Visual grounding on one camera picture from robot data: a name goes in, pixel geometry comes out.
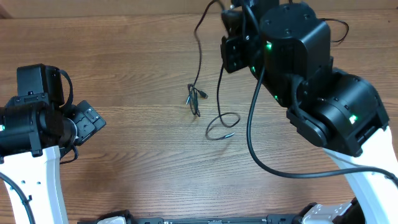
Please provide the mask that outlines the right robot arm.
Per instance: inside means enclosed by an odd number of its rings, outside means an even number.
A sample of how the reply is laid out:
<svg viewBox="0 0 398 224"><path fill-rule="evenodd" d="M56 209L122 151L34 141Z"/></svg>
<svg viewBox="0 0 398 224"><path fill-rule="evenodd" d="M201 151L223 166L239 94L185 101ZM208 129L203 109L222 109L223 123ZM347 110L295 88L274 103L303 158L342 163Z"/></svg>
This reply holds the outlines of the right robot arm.
<svg viewBox="0 0 398 224"><path fill-rule="evenodd" d="M289 173L290 179L343 175L354 199L310 203L301 212L268 215L266 223L396 223L397 158L389 117L376 88L333 65L328 19L304 2L233 1L221 13L223 69L249 68L299 135L323 149L337 170Z"/></svg>

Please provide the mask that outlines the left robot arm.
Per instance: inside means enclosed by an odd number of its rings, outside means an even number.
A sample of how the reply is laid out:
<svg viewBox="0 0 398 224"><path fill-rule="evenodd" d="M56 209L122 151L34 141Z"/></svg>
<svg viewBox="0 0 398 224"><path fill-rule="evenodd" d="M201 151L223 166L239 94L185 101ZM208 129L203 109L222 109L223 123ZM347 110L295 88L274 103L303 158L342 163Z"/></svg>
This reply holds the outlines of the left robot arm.
<svg viewBox="0 0 398 224"><path fill-rule="evenodd" d="M16 223L68 223L60 184L62 157L106 126L87 102L63 94L57 67L17 69L17 95L1 108L1 180Z"/></svg>

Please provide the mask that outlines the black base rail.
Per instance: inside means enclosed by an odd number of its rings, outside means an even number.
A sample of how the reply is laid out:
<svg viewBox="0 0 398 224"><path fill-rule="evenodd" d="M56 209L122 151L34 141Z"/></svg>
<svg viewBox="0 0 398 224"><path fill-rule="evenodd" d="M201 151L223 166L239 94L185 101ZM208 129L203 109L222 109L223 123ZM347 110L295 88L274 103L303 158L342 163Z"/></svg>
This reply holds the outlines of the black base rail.
<svg viewBox="0 0 398 224"><path fill-rule="evenodd" d="M92 221L79 221L78 224L130 223L130 224L291 224L291 223L335 223L345 215L352 203L339 205L308 204L298 214L270 214L264 217L233 218L134 218L128 210L109 213Z"/></svg>

